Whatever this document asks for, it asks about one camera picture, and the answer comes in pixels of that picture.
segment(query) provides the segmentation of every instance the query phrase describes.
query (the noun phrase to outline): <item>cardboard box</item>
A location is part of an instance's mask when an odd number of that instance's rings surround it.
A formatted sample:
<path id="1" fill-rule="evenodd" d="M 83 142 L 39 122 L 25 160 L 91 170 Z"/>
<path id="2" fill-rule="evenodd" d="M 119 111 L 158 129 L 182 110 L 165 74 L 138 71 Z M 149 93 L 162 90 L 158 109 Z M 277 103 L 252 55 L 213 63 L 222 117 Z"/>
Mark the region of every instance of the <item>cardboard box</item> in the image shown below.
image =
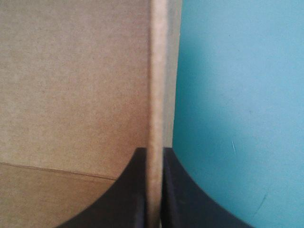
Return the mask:
<path id="1" fill-rule="evenodd" d="M 157 220 L 180 10 L 180 0 L 0 2 L 1 227 L 69 219 L 109 188 L 136 147 L 149 149 Z"/>

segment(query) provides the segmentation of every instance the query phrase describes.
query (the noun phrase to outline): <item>blue surface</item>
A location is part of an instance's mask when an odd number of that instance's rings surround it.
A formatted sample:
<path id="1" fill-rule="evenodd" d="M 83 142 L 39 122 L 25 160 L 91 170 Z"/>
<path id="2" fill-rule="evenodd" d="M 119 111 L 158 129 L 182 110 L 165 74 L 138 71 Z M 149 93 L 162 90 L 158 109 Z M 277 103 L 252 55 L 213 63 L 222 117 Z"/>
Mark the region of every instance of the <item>blue surface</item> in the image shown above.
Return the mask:
<path id="1" fill-rule="evenodd" d="M 257 228 L 304 227 L 304 1 L 184 0 L 173 147 Z"/>

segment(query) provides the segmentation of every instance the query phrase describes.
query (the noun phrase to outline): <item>cardboard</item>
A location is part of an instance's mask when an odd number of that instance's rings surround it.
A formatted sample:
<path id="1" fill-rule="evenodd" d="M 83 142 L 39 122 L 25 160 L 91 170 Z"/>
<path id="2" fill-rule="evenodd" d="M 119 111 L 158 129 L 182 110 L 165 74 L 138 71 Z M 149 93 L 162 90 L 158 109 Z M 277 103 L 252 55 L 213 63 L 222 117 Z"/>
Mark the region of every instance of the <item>cardboard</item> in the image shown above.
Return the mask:
<path id="1" fill-rule="evenodd" d="M 159 226 L 162 150 L 172 145 L 181 1 L 150 1 L 148 227 Z"/>
<path id="2" fill-rule="evenodd" d="M 148 147 L 148 217 L 158 224 L 180 10 L 180 0 L 0 1 L 0 226 L 75 215 L 137 147 Z"/>
<path id="3" fill-rule="evenodd" d="M 113 182 L 0 164 L 0 226 L 55 227 L 92 204 Z"/>

